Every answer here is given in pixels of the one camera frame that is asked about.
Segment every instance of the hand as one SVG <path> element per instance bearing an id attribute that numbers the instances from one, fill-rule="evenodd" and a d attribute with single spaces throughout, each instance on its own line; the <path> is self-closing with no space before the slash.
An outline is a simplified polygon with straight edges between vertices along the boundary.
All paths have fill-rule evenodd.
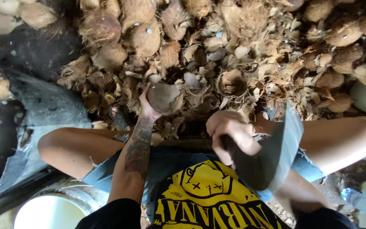
<path id="1" fill-rule="evenodd" d="M 162 117 L 162 115 L 155 111 L 152 106 L 150 105 L 147 97 L 148 97 L 148 91 L 151 87 L 151 83 L 148 83 L 145 90 L 142 92 L 141 96 L 139 96 L 139 101 L 141 102 L 141 117 L 150 117 L 153 119 L 153 121 L 156 121 L 158 118 Z"/>
<path id="2" fill-rule="evenodd" d="M 231 165 L 233 161 L 221 141 L 222 135 L 229 135 L 248 155 L 254 155 L 261 149 L 261 145 L 253 138 L 256 135 L 254 126 L 247 124 L 237 112 L 218 111 L 209 118 L 206 127 L 207 133 L 213 138 L 213 150 L 225 165 Z"/>

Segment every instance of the person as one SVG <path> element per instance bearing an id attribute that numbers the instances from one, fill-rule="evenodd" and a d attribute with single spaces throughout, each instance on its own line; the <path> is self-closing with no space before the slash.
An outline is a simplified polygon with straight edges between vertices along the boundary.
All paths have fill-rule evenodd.
<path id="1" fill-rule="evenodd" d="M 140 228 L 141 203 L 147 205 L 151 228 L 288 228 L 229 167 L 232 159 L 220 141 L 228 134 L 244 152 L 254 154 L 260 146 L 253 136 L 270 135 L 276 123 L 257 115 L 254 125 L 247 124 L 238 113 L 219 111 L 206 123 L 215 153 L 151 147 L 153 124 L 161 115 L 146 98 L 148 87 L 140 96 L 133 131 L 61 128 L 40 139 L 38 150 L 45 162 L 109 192 L 107 204 L 77 228 Z M 305 121 L 303 126 L 300 148 L 305 153 L 298 154 L 286 182 L 273 195 L 296 217 L 296 228 L 356 228 L 309 181 L 366 156 L 366 120 Z M 125 134 L 130 136 L 126 143 L 113 140 Z"/>

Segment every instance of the yellow t-shirt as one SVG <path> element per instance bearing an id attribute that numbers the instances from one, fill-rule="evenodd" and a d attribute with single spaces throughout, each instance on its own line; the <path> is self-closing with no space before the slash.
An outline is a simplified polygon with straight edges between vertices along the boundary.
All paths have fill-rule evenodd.
<path id="1" fill-rule="evenodd" d="M 193 165 L 166 182 L 169 187 L 155 206 L 156 228 L 288 228 L 220 162 Z"/>

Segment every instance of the black t-shirt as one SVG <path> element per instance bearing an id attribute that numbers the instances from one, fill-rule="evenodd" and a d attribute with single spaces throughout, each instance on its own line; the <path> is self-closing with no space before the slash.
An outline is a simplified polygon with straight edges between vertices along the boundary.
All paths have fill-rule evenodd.
<path id="1" fill-rule="evenodd" d="M 235 171 L 215 162 L 193 165 L 155 188 L 150 228 L 267 228 L 289 227 L 247 189 Z M 108 203 L 79 222 L 77 229 L 140 228 L 140 204 L 131 199 Z M 299 219 L 296 228 L 356 228 L 342 214 L 322 208 Z"/>

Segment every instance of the leg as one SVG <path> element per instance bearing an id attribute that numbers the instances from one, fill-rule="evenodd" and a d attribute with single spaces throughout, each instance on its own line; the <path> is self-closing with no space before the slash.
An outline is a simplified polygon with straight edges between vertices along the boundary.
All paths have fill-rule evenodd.
<path id="1" fill-rule="evenodd" d="M 258 133 L 269 134 L 275 122 L 257 115 Z M 366 157 L 366 120 L 343 118 L 304 121 L 300 147 L 325 174 L 331 174 Z"/>
<path id="2" fill-rule="evenodd" d="M 38 151 L 43 161 L 76 178 L 83 179 L 93 164 L 100 164 L 124 147 L 112 140 L 120 133 L 111 130 L 60 128 L 43 136 Z"/>

